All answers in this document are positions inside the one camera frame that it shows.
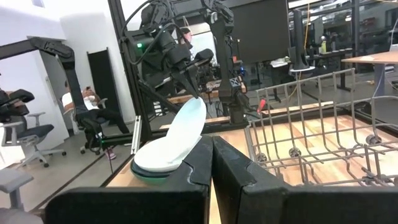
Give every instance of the floor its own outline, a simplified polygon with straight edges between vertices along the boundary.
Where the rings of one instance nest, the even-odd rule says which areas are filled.
[[[371,97],[375,86],[368,84],[367,81],[373,79],[372,73],[356,75],[356,79],[357,89],[355,98],[361,99]],[[398,74],[387,74],[387,80],[398,80]],[[347,78],[347,83],[348,86],[351,85],[350,78]],[[398,91],[393,90],[390,84],[386,82],[385,85],[388,95],[398,96]],[[324,94],[322,94],[322,100],[333,100],[334,94],[327,94],[328,92],[333,93],[333,83],[331,81],[328,83],[328,81],[325,80],[323,86]],[[303,104],[317,102],[314,97],[318,97],[319,94],[314,83],[303,86],[302,90],[307,93],[307,95],[303,96]],[[256,92],[249,91],[247,96],[251,104],[256,106]],[[340,102],[350,100],[349,92],[338,90],[337,99]],[[275,108],[285,107],[285,101],[283,101],[282,104],[276,103],[275,101],[271,103]],[[297,97],[293,95],[292,99],[289,101],[289,105],[293,106],[296,104]],[[376,111],[378,118],[398,124],[396,110],[385,109],[398,108],[398,104],[392,103],[392,100],[378,100],[376,105],[376,108],[378,108]],[[210,110],[209,116],[211,116],[212,113],[214,113],[214,111]],[[173,117],[172,114],[167,114],[166,116],[156,118],[151,122],[152,129],[157,129],[163,124],[171,123]],[[114,126],[108,127],[104,131],[106,134],[118,133],[117,127]],[[26,210],[44,208],[50,196],[57,195],[74,187],[100,186],[111,175],[109,161],[104,155],[96,156],[89,151],[84,155],[80,154],[80,147],[84,145],[84,143],[84,135],[80,134],[69,138],[59,147],[68,152],[66,157],[53,155],[49,159],[50,167],[48,168],[43,168],[39,161],[35,161],[22,169],[32,174],[35,178],[32,182],[21,188],[21,196]],[[112,161],[112,165],[113,169],[116,169],[128,158],[130,147],[118,146],[114,151],[118,157]],[[6,194],[0,193],[0,207],[9,207],[9,199]]]

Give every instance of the rack wheel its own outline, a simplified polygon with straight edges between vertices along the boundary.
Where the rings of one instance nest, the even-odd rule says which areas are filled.
[[[295,157],[301,156],[301,151],[299,149],[293,147],[289,150],[289,155],[291,156],[291,158],[295,158]]]
[[[258,162],[266,162],[267,156],[264,153],[257,154],[257,161]]]
[[[369,145],[380,144],[381,138],[379,136],[371,134],[368,137],[366,137],[366,143],[368,143]]]

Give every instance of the metal wire rack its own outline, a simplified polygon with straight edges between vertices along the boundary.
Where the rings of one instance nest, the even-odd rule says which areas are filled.
[[[351,100],[339,103],[336,79],[348,73],[352,79]],[[320,100],[325,80],[332,80],[334,89],[327,93],[334,94],[333,102],[326,104]],[[302,105],[302,85],[306,82],[318,83],[319,100],[314,108]],[[398,159],[398,139],[378,129],[397,125],[377,123],[375,106],[371,107],[370,125],[356,119],[355,112],[359,102],[375,105],[378,98],[398,97],[354,100],[355,83],[352,68],[257,90],[260,104],[262,99],[270,102],[269,92],[275,88],[283,89],[288,98],[293,85],[298,106],[291,108],[285,100],[284,112],[273,113],[267,104],[262,118],[249,123],[245,135],[250,158],[292,185],[398,185],[398,163],[394,162],[395,156]],[[340,110],[350,114],[342,116]],[[309,113],[317,117],[309,118]]]

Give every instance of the white shirt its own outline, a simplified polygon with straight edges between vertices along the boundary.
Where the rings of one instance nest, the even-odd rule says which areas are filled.
[[[84,99],[85,105],[88,110],[94,110],[94,109],[99,109],[97,106],[94,106],[92,101],[95,100],[95,96],[87,96]],[[72,103],[72,95],[70,93],[66,93],[65,95],[62,96],[62,105],[65,107],[66,105]]]

